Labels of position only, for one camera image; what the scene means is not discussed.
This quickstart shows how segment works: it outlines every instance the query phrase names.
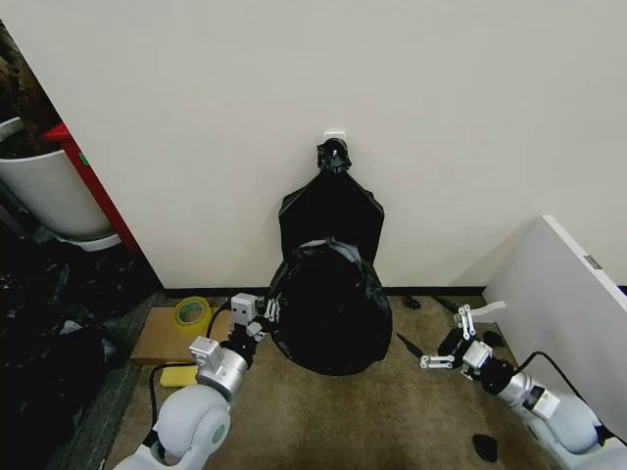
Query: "yellow object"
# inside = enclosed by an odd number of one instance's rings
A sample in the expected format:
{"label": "yellow object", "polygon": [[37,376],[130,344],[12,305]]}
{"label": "yellow object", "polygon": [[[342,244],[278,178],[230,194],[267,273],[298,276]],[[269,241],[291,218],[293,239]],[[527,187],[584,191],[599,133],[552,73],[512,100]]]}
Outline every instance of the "yellow object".
{"label": "yellow object", "polygon": [[198,383],[196,382],[197,372],[197,365],[168,367],[161,373],[159,383],[163,387],[186,387],[188,385],[194,385]]}
{"label": "yellow object", "polygon": [[174,325],[188,336],[205,336],[212,319],[212,309],[203,297],[188,297],[174,308]]}

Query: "cardboard box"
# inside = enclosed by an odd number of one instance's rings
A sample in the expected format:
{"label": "cardboard box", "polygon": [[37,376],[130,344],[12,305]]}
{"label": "cardboard box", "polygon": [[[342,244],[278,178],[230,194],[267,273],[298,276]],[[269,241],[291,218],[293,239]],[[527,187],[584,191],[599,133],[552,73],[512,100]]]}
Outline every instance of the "cardboard box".
{"label": "cardboard box", "polygon": [[[192,360],[188,348],[195,336],[188,335],[177,328],[173,319],[173,306],[152,307],[130,358],[140,364]],[[214,323],[211,337],[216,341],[226,340],[230,325],[231,312],[224,310]]]}

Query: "baseboard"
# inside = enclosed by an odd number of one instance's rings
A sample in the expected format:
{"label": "baseboard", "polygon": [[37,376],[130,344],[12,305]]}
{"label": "baseboard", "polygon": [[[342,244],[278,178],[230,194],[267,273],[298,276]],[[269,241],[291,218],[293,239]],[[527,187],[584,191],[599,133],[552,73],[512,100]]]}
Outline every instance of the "baseboard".
{"label": "baseboard", "polygon": [[[384,287],[388,296],[480,296],[485,286],[454,286],[454,287]],[[267,294],[267,287],[207,287],[193,289],[166,289],[170,299],[185,297],[231,297],[240,292],[256,296]]]}

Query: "black garbage bag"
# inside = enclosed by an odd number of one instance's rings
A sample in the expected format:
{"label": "black garbage bag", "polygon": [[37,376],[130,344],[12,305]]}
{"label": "black garbage bag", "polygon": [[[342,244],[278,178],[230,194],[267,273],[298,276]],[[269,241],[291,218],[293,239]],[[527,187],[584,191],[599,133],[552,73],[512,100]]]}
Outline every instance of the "black garbage bag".
{"label": "black garbage bag", "polygon": [[0,345],[0,451],[18,455],[20,468],[43,468],[70,439],[115,352],[102,327],[59,320],[38,337],[11,331]]}
{"label": "black garbage bag", "polygon": [[354,245],[302,245],[279,266],[270,296],[281,305],[272,338],[297,364],[350,375],[385,357],[392,313],[374,268]]}
{"label": "black garbage bag", "polygon": [[354,245],[374,262],[385,214],[370,191],[351,177],[346,142],[329,139],[317,147],[320,173],[288,194],[278,215],[283,257],[311,240],[334,238]]}

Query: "black trash bag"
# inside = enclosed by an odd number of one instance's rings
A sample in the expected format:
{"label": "black trash bag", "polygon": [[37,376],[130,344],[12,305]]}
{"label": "black trash bag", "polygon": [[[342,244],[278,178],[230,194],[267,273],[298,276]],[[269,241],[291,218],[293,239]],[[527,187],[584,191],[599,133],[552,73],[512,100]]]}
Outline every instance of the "black trash bag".
{"label": "black trash bag", "polygon": [[0,432],[6,438],[0,451],[19,455],[20,468],[43,468],[72,437],[115,347],[102,327],[72,320],[62,320],[42,337],[13,331],[5,340],[0,345]]}
{"label": "black trash bag", "polygon": [[91,254],[81,250],[70,268],[68,296],[100,318],[128,313],[161,286],[148,261],[122,245]]}
{"label": "black trash bag", "polygon": [[272,339],[302,367],[350,375],[385,357],[392,312],[355,246],[333,239],[302,245],[279,266],[270,296],[281,305]]}
{"label": "black trash bag", "polygon": [[278,215],[283,257],[311,240],[334,238],[354,245],[373,263],[385,214],[347,172],[346,143],[329,139],[319,145],[317,165],[320,173],[307,186],[283,198]]}

